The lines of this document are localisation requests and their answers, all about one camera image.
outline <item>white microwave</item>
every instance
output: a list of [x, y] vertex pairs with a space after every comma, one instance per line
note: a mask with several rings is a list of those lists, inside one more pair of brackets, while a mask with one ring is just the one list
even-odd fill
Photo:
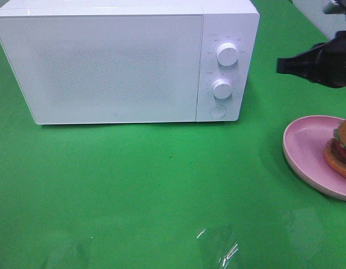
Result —
[[0, 41], [37, 124], [237, 120], [249, 0], [10, 0]]

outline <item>microwave knob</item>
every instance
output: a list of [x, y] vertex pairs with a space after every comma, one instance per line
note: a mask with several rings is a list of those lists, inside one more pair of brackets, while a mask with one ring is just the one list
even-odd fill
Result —
[[238, 48], [233, 43], [224, 43], [220, 45], [216, 51], [218, 62], [222, 66], [232, 66], [239, 57]]
[[216, 80], [213, 84], [213, 94], [218, 99], [228, 98], [233, 92], [233, 86], [227, 79]]

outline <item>pink plate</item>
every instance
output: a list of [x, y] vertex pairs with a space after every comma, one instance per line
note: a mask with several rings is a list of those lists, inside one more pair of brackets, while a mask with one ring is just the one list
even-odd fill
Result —
[[325, 146], [342, 120], [321, 115], [296, 119], [284, 132], [283, 149], [291, 168], [306, 183], [346, 201], [346, 179], [328, 166], [324, 156]]

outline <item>burger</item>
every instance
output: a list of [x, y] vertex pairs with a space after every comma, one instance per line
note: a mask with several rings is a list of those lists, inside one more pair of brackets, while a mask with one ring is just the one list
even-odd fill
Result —
[[325, 158], [329, 166], [346, 178], [346, 120], [334, 129], [325, 148]]

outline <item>green tablecloth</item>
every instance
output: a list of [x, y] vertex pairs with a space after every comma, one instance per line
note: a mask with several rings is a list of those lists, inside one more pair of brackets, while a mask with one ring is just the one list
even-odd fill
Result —
[[226, 268], [346, 268], [346, 202], [282, 151], [294, 119], [345, 118], [346, 88], [276, 74], [326, 39], [288, 1], [254, 4], [237, 122], [38, 126], [0, 46], [0, 269], [214, 269], [229, 250]]

